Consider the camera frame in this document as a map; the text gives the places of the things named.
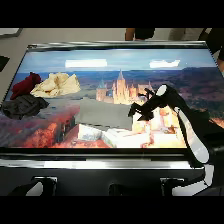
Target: white wall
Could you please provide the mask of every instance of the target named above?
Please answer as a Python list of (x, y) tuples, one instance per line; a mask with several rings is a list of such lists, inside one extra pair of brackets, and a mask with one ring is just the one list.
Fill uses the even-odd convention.
[(0, 35), (4, 34), (14, 34), (19, 30), (19, 28), (0, 28)]

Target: yellow cloth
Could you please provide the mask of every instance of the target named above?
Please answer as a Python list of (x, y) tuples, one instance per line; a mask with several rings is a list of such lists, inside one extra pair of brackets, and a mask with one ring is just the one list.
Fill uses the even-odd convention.
[(50, 73), (49, 78), (37, 84), (31, 91), (35, 97), (52, 98), (80, 91), (80, 84), (75, 74), (69, 77), (66, 73)]

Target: screen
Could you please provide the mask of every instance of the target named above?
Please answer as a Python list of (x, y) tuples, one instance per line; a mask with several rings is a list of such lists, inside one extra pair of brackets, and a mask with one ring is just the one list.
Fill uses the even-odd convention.
[(208, 113), (224, 128), (224, 80), (207, 49), (28, 52), (5, 101), (23, 94), (16, 89), (31, 72), (41, 78), (31, 95), (49, 105), (21, 120), (2, 113), (0, 146), (181, 150), (186, 144), (177, 114), (169, 106), (153, 110), (149, 121), (139, 121), (139, 113), (128, 117), (133, 103), (146, 102), (139, 96), (146, 94), (145, 88), (155, 93), (162, 84), (176, 89), (190, 108)]

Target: floor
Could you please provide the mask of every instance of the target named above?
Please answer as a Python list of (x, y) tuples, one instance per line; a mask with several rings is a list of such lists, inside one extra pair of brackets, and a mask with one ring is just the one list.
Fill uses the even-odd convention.
[[(168, 40), (170, 28), (158, 28), (153, 39)], [(29, 44), (78, 42), (78, 41), (124, 41), (125, 28), (24, 28), (18, 37), (0, 39), (0, 55), (10, 60), (0, 73), (0, 101), (20, 64)]]

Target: gray cloth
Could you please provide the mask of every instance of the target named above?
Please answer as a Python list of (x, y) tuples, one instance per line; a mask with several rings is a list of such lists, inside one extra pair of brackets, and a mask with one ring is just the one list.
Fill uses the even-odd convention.
[(130, 105), (104, 103), (84, 98), (80, 100), (80, 112), (75, 119), (79, 124), (131, 130), (132, 118), (128, 117), (129, 110)]
[(35, 116), (49, 105), (41, 97), (34, 97), (32, 95), (18, 96), (15, 100), (4, 101), (2, 103), (2, 113), (16, 120), (21, 120), (23, 116)]

